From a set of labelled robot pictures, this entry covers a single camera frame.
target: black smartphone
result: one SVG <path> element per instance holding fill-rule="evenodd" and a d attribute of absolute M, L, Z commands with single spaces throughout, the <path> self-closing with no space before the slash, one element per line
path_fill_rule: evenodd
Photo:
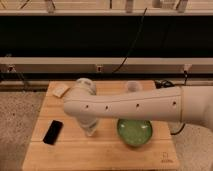
<path fill-rule="evenodd" d="M 43 139 L 43 142 L 45 144 L 54 145 L 61 131 L 62 126 L 63 126 L 62 122 L 53 120 Z"/>

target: floor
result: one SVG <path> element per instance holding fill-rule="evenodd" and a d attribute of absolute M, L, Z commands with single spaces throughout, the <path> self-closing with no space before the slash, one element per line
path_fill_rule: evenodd
<path fill-rule="evenodd" d="M 24 160 L 43 92 L 0 92 L 0 171 L 18 171 Z M 169 124 L 176 130 L 179 124 Z M 173 137 L 179 171 L 213 171 L 213 134 L 202 127 L 187 125 Z"/>

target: wire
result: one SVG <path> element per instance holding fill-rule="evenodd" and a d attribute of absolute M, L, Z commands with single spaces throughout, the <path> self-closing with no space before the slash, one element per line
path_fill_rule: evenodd
<path fill-rule="evenodd" d="M 183 85 L 186 86 L 187 85 L 187 81 L 188 81 L 188 73 L 187 73 L 187 71 L 184 71 L 184 77 L 185 77 L 185 79 L 184 79 Z M 172 132 L 171 135 L 180 134 L 183 131 L 183 129 L 185 128 L 185 126 L 186 126 L 186 124 L 183 123 L 182 126 L 180 127 L 180 129 L 177 132 Z"/>
<path fill-rule="evenodd" d="M 167 39 L 168 39 L 168 35 L 169 35 L 169 32 L 170 32 L 170 29 L 171 29 L 171 26 L 174 22 L 174 19 L 173 17 L 171 17 L 168 21 L 168 25 L 165 29 L 165 33 L 164 33 L 164 36 L 163 36 L 163 39 L 162 39 L 162 43 L 161 43 L 161 49 L 164 49 L 165 48 L 165 45 L 166 45 L 166 42 L 167 42 Z"/>
<path fill-rule="evenodd" d="M 139 36 L 140 36 L 140 34 L 141 34 L 141 31 L 142 31 L 142 29 L 143 29 L 143 23 L 144 23 L 144 18 L 145 18 L 146 12 L 147 12 L 147 8 L 145 8 L 145 10 L 144 10 L 144 12 L 143 12 L 143 15 L 142 15 L 142 18 L 141 18 L 141 23 L 140 23 L 140 26 L 139 26 L 139 28 L 138 28 L 138 32 L 137 32 L 137 34 L 136 34 L 136 36 L 135 36 L 134 41 L 132 42 L 132 45 L 131 45 L 130 48 L 129 48 L 129 51 L 127 52 L 127 54 L 126 54 L 126 56 L 125 56 L 123 62 L 112 72 L 112 74 L 118 72 L 118 71 L 124 66 L 124 64 L 125 64 L 125 62 L 126 62 L 126 60 L 127 60 L 127 58 L 130 56 L 130 54 L 131 54 L 132 51 L 134 50 L 135 45 L 136 45 L 136 43 L 137 43 L 137 41 L 138 41 L 138 38 L 139 38 Z"/>
<path fill-rule="evenodd" d="M 0 82 L 2 82 L 4 80 L 4 76 L 1 70 L 1 64 L 0 64 Z"/>
<path fill-rule="evenodd" d="M 109 8 L 112 9 L 112 0 L 109 2 Z"/>
<path fill-rule="evenodd" d="M 171 135 L 178 135 L 178 134 L 180 134 L 183 131 L 183 129 L 185 128 L 185 126 L 186 126 L 186 124 L 183 123 L 182 126 L 181 126 L 181 128 L 177 132 L 171 132 L 170 134 Z"/>
<path fill-rule="evenodd" d="M 10 53 L 6 54 L 5 57 L 10 58 L 10 57 L 12 57 L 12 54 L 10 54 Z M 7 65 L 7 67 L 8 67 L 8 69 L 7 69 L 8 73 L 15 73 L 18 76 L 18 78 L 24 83 L 24 91 L 26 91 L 27 87 L 29 86 L 29 83 L 25 79 L 24 75 L 21 72 L 17 72 L 15 65 Z"/>
<path fill-rule="evenodd" d="M 30 0 L 25 0 L 25 2 L 19 7 L 19 9 L 23 9 Z"/>
<path fill-rule="evenodd" d="M 6 9 L 6 7 L 5 7 L 4 3 L 2 2 L 2 0 L 0 0 L 0 4 L 1 4 L 1 6 L 2 6 L 4 9 Z"/>
<path fill-rule="evenodd" d="M 161 88 L 168 88 L 168 87 L 174 87 L 175 85 L 171 82 L 171 81 L 168 81 L 168 80 L 163 80 L 161 81 Z"/>

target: wooden cutting board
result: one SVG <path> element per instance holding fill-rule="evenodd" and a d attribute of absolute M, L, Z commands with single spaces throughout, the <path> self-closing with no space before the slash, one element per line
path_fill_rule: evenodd
<path fill-rule="evenodd" d="M 143 90 L 154 89 L 152 81 L 140 81 Z M 177 169 L 179 162 L 165 122 L 152 122 L 153 136 L 140 148 L 125 145 L 116 131 L 116 119 L 101 119 L 93 137 L 86 137 L 74 118 L 63 112 L 63 101 L 52 95 L 61 82 L 49 84 L 30 145 L 23 170 L 154 170 Z M 63 82 L 70 87 L 73 81 Z M 126 81 L 97 81 L 98 95 L 125 92 Z M 44 144 L 52 120 L 64 126 L 54 146 Z"/>

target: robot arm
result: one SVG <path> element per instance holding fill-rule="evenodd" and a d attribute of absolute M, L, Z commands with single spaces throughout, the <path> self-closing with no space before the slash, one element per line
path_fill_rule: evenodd
<path fill-rule="evenodd" d="M 64 98 L 64 111 L 82 122 L 124 118 L 184 122 L 213 131 L 213 87 L 173 87 L 112 96 L 96 96 L 95 84 L 79 79 Z"/>

